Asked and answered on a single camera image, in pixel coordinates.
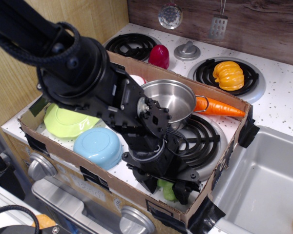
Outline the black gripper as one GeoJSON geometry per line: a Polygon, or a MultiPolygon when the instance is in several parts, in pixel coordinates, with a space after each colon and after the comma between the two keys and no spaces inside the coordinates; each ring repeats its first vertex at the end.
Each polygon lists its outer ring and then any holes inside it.
{"type": "Polygon", "coordinates": [[[174,195],[182,205],[188,204],[192,191],[200,192],[199,174],[177,154],[177,137],[125,136],[125,141],[128,151],[123,153],[122,160],[148,192],[153,194],[156,191],[158,179],[173,183],[174,195]]]}

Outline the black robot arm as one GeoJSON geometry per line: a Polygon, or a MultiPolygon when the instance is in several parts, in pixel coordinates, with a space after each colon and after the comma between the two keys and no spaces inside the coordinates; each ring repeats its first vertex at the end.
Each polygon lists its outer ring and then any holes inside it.
{"type": "Polygon", "coordinates": [[[122,135],[129,151],[122,159],[139,183],[153,193],[157,179],[173,184],[188,203],[198,191],[198,173],[182,161],[171,115],[96,40],[82,37],[67,22],[51,23],[22,0],[0,0],[0,47],[35,66],[43,96],[59,107],[98,117],[122,135]]]}

